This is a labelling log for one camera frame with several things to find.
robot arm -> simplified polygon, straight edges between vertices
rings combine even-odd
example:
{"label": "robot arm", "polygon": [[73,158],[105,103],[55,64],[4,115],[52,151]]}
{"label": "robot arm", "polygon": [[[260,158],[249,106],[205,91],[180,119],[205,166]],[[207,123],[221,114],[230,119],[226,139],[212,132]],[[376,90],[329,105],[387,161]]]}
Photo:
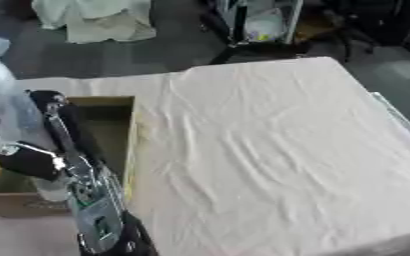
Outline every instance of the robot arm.
{"label": "robot arm", "polygon": [[121,186],[76,107],[54,91],[33,91],[28,96],[40,110],[57,150],[0,137],[0,167],[65,184],[81,256],[157,255],[142,223],[126,210]]}

table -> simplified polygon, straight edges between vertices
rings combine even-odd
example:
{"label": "table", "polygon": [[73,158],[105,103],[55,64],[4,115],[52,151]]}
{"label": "table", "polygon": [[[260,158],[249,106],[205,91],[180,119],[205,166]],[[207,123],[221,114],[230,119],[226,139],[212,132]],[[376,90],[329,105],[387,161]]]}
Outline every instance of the table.
{"label": "table", "polygon": [[[130,209],[161,255],[385,255],[410,246],[410,133],[333,59],[19,84],[136,97]],[[43,223],[54,243],[75,250],[69,219]],[[0,233],[0,244],[14,255],[62,255],[28,232]]]}

cardboard box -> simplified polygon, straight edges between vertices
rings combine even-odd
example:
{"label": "cardboard box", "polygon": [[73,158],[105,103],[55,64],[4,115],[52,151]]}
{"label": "cardboard box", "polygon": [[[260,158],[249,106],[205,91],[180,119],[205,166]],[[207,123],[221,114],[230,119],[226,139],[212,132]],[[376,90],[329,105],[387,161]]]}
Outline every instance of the cardboard box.
{"label": "cardboard box", "polygon": [[[131,196],[134,175],[136,126],[133,97],[70,98],[84,117],[107,161]],[[23,218],[66,214],[64,203],[44,201],[29,177],[0,169],[0,216]]]}

gray carpet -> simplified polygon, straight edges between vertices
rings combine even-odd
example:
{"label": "gray carpet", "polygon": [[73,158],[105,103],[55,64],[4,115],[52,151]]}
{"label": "gray carpet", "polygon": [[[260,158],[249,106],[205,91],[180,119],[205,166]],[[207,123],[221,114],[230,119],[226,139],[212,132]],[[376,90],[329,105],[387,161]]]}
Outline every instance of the gray carpet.
{"label": "gray carpet", "polygon": [[[12,47],[2,58],[19,79],[49,76],[92,78],[180,71],[206,65],[222,43],[199,29],[196,0],[154,0],[152,20],[158,36],[133,42],[67,44],[65,31],[42,30],[37,21],[18,21],[5,15],[0,0],[0,36]],[[377,49],[374,55],[356,45],[346,68],[368,90],[379,91],[410,119],[410,52],[400,47]],[[310,56],[339,58],[337,43],[316,45]],[[235,57],[230,62],[269,58]]]}

metal stand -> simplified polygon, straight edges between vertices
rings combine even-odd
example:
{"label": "metal stand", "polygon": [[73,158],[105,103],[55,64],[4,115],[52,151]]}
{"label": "metal stand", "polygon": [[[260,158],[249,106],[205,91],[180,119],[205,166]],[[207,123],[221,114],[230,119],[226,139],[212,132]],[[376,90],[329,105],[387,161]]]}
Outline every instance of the metal stand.
{"label": "metal stand", "polygon": [[293,58],[301,56],[309,50],[307,44],[294,45],[292,43],[295,27],[303,6],[303,0],[296,0],[294,4],[293,13],[288,20],[288,32],[285,35],[285,39],[283,41],[274,42],[248,42],[245,38],[244,31],[248,6],[245,1],[240,1],[236,4],[237,9],[234,19],[234,27],[231,31],[225,21],[223,21],[216,12],[209,11],[201,15],[202,27],[213,30],[226,44],[225,49],[210,62],[210,65],[224,64],[232,56],[242,52],[254,52],[270,56],[274,55],[279,58]]}

